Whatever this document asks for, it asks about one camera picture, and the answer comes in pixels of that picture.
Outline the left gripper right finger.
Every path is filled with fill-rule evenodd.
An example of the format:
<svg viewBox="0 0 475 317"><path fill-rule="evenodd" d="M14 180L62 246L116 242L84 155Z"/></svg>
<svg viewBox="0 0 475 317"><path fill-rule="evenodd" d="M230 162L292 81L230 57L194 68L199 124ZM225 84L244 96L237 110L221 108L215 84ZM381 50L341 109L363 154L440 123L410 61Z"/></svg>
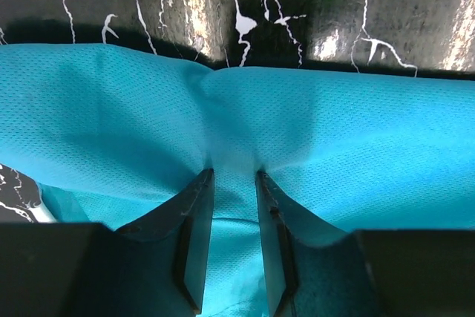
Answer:
<svg viewBox="0 0 475 317"><path fill-rule="evenodd" d="M255 178L271 316L380 316L357 236L289 197L264 171Z"/></svg>

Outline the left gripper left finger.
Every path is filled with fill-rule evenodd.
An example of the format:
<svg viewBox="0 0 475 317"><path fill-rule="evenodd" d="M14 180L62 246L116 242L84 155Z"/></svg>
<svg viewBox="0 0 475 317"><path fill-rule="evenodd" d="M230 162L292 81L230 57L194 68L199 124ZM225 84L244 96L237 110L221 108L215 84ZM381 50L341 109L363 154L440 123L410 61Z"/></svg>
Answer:
<svg viewBox="0 0 475 317"><path fill-rule="evenodd" d="M214 172L112 231L94 227L93 316L197 316L203 308Z"/></svg>

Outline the teal t shirt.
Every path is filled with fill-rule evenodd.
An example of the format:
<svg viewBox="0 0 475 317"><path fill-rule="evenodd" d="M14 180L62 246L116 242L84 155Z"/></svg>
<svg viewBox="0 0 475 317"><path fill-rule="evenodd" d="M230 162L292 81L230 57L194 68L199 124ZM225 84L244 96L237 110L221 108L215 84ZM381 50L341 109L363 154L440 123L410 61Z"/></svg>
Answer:
<svg viewBox="0 0 475 317"><path fill-rule="evenodd" d="M112 229L211 166L203 313L266 316L255 172L340 229L471 229L474 83L4 45L1 162Z"/></svg>

